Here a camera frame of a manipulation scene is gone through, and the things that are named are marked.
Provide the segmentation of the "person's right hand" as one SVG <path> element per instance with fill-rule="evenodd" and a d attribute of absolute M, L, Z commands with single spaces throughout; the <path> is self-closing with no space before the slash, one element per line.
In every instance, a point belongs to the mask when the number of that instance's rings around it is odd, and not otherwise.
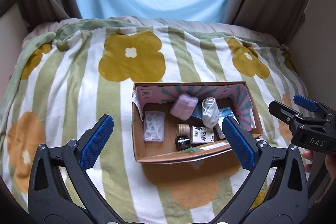
<path fill-rule="evenodd" d="M 303 151 L 302 156 L 310 163 L 304 164 L 306 173 L 311 173 L 311 170 L 322 167 L 322 160 L 314 156 L 314 152 L 311 150 Z M 324 166 L 329 173 L 331 181 L 335 180 L 335 155 L 326 155 L 324 160 Z"/>

